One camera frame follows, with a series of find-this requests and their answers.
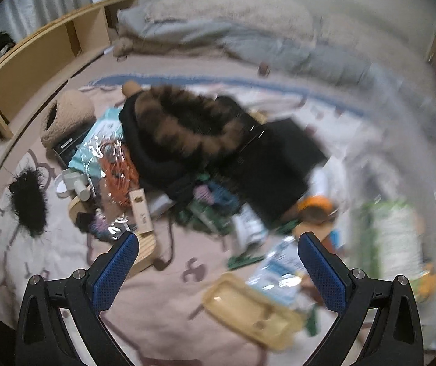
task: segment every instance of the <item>tangled cords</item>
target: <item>tangled cords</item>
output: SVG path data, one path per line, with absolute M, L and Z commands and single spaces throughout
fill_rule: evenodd
M 128 193 L 137 189 L 139 174 L 129 158 L 127 147 L 121 140 L 104 140 L 99 145 L 101 168 L 106 176 L 106 186 L 111 198 L 121 206 L 129 206 Z

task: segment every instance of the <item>plastic packaging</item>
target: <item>plastic packaging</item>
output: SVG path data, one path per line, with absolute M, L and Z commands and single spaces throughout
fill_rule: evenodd
M 135 232 L 137 226 L 131 213 L 124 213 L 113 221 L 107 221 L 102 211 L 98 209 L 89 229 L 97 239 L 113 242 L 119 239 L 124 232 Z
M 129 206 L 129 194 L 140 187 L 140 177 L 127 147 L 119 139 L 103 139 L 99 150 L 102 153 L 99 164 L 111 198 L 121 206 Z
M 292 307 L 305 275 L 297 256 L 297 240 L 288 236 L 267 254 L 246 283 L 278 304 Z
M 86 173 L 90 178 L 104 176 L 100 159 L 103 157 L 99 148 L 103 139 L 122 139 L 123 128 L 118 118 L 121 108 L 111 107 L 96 121 L 81 143 L 76 154 L 69 162 L 69 168 Z
M 400 172 L 375 149 L 350 156 L 347 166 L 355 178 L 352 265 L 371 278 L 417 280 L 423 271 L 423 232 L 402 191 Z
M 247 203 L 240 213 L 232 216 L 234 234 L 236 236 L 233 254 L 240 256 L 259 248 L 267 239 L 268 229 Z

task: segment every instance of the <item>small brown item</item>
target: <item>small brown item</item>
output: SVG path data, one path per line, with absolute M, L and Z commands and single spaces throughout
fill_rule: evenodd
M 271 69 L 267 63 L 265 62 L 260 63 L 260 65 L 258 66 L 258 75 L 260 75 L 260 77 L 267 77 L 270 72 Z
M 127 81 L 121 87 L 121 93 L 125 95 L 125 97 L 130 97 L 140 92 L 142 87 L 137 84 L 135 81 Z

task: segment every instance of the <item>metal screw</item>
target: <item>metal screw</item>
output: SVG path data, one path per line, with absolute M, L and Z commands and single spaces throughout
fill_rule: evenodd
M 40 281 L 40 275 L 32 275 L 30 279 L 28 280 L 28 283 L 30 285 L 36 285 Z
M 351 273 L 356 279 L 365 278 L 365 272 L 363 272 L 360 268 L 355 268 L 355 270 L 353 270 Z
M 72 273 L 72 276 L 76 279 L 81 279 L 86 275 L 86 270 L 84 268 L 80 268 Z
M 399 275 L 397 280 L 401 285 L 407 285 L 409 283 L 409 280 L 404 275 Z

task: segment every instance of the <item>black fur pom-pom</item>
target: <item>black fur pom-pom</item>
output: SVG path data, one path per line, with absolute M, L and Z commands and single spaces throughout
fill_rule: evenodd
M 27 167 L 10 184 L 10 201 L 20 225 L 31 237 L 40 236 L 47 225 L 47 198 L 41 183 L 41 172 Z

